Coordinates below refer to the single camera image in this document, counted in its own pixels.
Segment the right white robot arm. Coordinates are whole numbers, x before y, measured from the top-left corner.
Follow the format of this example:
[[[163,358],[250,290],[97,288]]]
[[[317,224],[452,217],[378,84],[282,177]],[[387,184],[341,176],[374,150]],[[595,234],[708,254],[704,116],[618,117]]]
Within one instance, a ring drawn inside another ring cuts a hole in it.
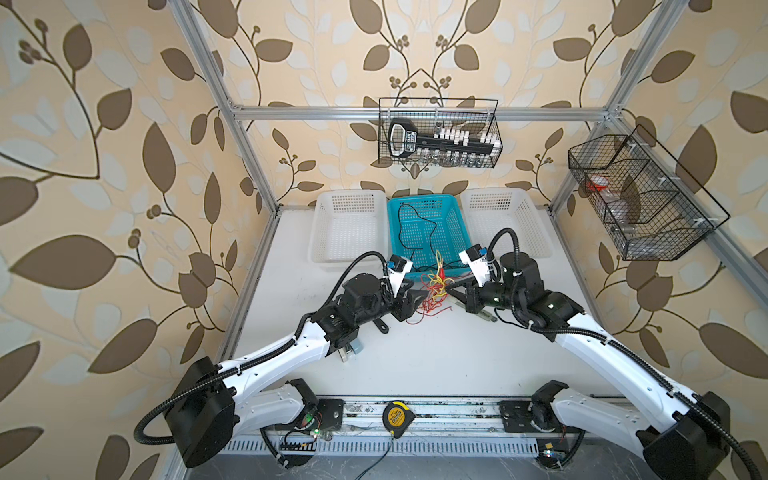
[[[575,428],[642,458],[661,479],[707,479],[734,454],[752,479],[758,464],[730,432],[730,407],[672,380],[604,330],[567,295],[547,289],[537,263],[523,253],[490,259],[475,245],[460,253],[472,275],[453,282],[467,312],[509,311],[513,325],[540,334],[596,371],[630,405],[584,395],[551,380],[530,397],[532,426],[545,433]]]

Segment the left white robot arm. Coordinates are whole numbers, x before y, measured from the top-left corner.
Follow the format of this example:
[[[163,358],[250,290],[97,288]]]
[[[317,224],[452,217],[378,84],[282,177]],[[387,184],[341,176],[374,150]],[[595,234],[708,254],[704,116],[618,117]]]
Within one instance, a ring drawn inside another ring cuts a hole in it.
[[[301,379],[276,381],[349,346],[359,329],[386,315],[410,319],[427,297],[413,281],[393,287],[385,278],[361,273],[342,292],[301,317],[294,333],[238,359],[194,362],[170,398],[137,423],[142,445],[173,444],[184,465],[200,466],[238,434],[298,423],[313,413],[317,397]]]

